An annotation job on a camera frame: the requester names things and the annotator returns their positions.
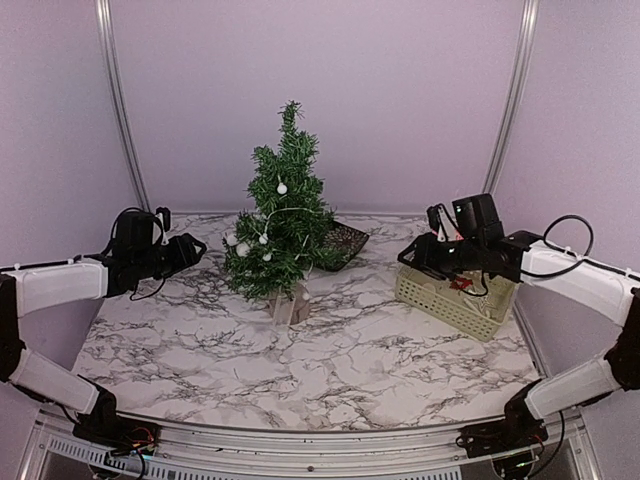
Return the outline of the red reindeer ornament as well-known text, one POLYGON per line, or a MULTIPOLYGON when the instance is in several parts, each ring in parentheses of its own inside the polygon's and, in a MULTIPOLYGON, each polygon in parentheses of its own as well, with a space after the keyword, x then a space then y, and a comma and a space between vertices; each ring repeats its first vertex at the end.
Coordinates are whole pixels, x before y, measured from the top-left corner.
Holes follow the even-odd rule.
POLYGON ((473 280, 460 275, 456 275, 450 281, 450 288, 456 291, 470 294, 473 291, 473 280))

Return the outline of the white ball string lights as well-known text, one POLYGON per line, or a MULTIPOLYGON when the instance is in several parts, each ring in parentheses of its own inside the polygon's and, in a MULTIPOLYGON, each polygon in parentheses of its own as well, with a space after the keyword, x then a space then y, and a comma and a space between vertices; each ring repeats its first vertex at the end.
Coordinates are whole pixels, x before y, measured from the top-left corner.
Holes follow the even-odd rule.
POLYGON ((290 295, 298 284, 308 290, 307 277, 319 261, 324 209, 317 193, 281 177, 269 183, 258 176, 249 193, 255 209, 241 212, 225 235, 224 269, 229 289, 262 302, 270 315, 269 300, 277 293, 290 295))

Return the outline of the small green christmas tree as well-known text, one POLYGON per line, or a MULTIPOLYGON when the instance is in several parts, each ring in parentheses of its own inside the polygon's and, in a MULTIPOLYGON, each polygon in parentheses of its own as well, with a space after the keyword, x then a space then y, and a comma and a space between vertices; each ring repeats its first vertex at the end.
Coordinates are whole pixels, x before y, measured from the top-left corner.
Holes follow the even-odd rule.
POLYGON ((228 286, 247 300, 290 296, 312 268, 345 258, 326 243, 334 214, 313 170, 318 138, 298 127, 299 102, 288 102, 279 115, 277 148, 257 146, 252 153, 254 177, 247 191, 254 209, 240 212, 223 240, 228 286))

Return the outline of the silver star ornament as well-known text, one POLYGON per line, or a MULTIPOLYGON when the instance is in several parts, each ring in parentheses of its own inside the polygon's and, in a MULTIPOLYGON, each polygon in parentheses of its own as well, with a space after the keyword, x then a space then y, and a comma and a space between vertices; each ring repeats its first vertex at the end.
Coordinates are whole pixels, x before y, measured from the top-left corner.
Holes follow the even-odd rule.
POLYGON ((491 315, 491 310, 493 308, 493 305, 490 302, 490 299, 489 299, 488 296, 472 297, 469 300, 469 302, 472 305, 472 307, 476 311, 478 311, 481 315, 484 315, 484 316, 490 316, 491 315))

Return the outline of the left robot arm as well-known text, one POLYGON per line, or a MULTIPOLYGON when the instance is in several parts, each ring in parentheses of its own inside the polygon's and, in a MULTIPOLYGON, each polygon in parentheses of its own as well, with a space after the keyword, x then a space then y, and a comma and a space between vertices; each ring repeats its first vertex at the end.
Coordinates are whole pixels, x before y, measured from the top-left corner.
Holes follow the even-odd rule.
POLYGON ((27 347, 19 321, 77 301, 134 296, 143 280, 165 283, 197 265, 206 244, 188 233, 170 236, 170 228, 169 209, 131 207, 116 217, 105 249, 97 254, 2 268, 2 382, 75 411, 79 423, 102 443, 119 444, 127 430, 115 396, 27 347))

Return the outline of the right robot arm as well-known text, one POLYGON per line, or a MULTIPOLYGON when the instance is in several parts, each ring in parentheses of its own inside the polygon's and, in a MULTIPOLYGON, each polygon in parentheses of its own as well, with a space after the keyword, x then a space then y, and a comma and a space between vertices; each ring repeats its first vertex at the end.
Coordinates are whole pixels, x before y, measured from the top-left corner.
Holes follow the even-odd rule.
POLYGON ((430 232, 416 237, 398 260, 436 280, 452 281, 467 271, 539 287, 584 305, 620 326, 605 353, 521 390, 505 406, 495 438, 515 448, 534 422, 581 404, 595 403, 617 390, 639 387, 639 275, 609 266, 545 234, 520 230, 505 234, 493 197, 482 193, 427 210, 430 232))

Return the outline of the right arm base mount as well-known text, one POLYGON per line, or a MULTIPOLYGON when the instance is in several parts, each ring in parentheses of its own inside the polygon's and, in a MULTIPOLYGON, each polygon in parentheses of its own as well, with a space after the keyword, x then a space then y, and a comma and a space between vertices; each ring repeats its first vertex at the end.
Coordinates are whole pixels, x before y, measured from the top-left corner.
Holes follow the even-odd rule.
POLYGON ((501 420, 461 428, 456 445, 466 451, 468 458, 476 458, 546 441, 549 436, 544 421, 535 419, 525 402, 535 385, 536 382, 524 387, 507 401, 501 420))

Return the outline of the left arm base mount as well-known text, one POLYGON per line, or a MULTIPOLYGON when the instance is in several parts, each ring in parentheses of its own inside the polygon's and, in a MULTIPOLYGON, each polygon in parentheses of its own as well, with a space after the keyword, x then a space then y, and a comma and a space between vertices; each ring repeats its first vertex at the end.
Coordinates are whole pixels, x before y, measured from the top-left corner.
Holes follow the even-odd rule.
POLYGON ((119 415, 115 395, 100 386, 96 389, 98 396, 90 413, 77 415, 74 436, 122 454, 155 445, 160 433, 158 424, 119 415))

